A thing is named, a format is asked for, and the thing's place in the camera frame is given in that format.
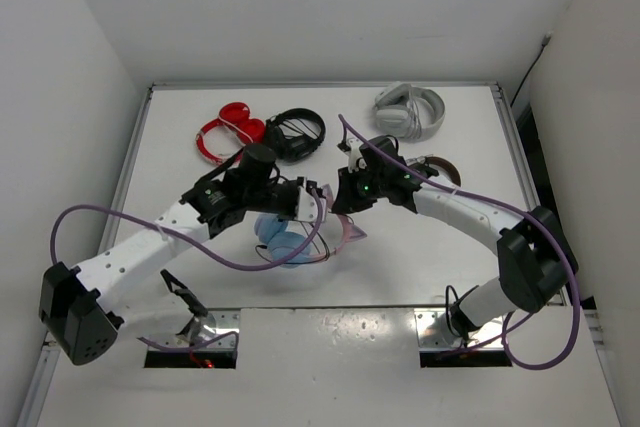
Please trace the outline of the pink blue cat-ear headphones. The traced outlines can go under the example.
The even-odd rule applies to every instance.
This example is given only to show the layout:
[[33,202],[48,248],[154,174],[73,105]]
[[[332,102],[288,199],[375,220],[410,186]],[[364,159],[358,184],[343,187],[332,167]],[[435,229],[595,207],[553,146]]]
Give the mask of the pink blue cat-ear headphones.
[[[341,227],[338,242],[330,246],[321,232],[318,232],[311,242],[302,248],[296,256],[282,264],[285,268],[295,268],[301,265],[323,263],[331,257],[337,256],[349,244],[364,240],[366,232],[358,227],[346,215],[335,214]],[[260,214],[254,223],[254,234],[258,239],[256,253],[269,261],[281,260],[300,248],[309,237],[311,225],[297,221],[302,232],[289,229],[290,221],[279,220],[275,214]]]

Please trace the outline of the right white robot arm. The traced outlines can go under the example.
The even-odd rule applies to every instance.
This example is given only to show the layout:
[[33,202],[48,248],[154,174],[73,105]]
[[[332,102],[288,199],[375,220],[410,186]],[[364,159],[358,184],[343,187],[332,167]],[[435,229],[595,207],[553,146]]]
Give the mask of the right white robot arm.
[[498,275],[457,298],[445,316],[451,337],[467,340],[489,321],[515,310],[538,312],[578,264],[557,217],[544,207],[522,215],[462,195],[429,158],[405,160],[397,143],[379,136],[363,144],[345,138],[335,214],[352,215],[377,200],[444,222],[493,253]]

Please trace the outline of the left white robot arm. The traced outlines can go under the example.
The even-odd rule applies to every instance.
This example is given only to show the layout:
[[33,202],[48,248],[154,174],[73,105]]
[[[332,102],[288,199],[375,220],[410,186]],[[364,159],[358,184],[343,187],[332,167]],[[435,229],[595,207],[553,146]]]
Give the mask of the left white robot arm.
[[53,261],[42,278],[40,320],[72,364],[86,365],[116,342],[125,294],[188,248],[203,248],[247,212],[314,221],[317,211],[303,178],[282,180],[274,152],[249,144],[128,239],[73,267]]

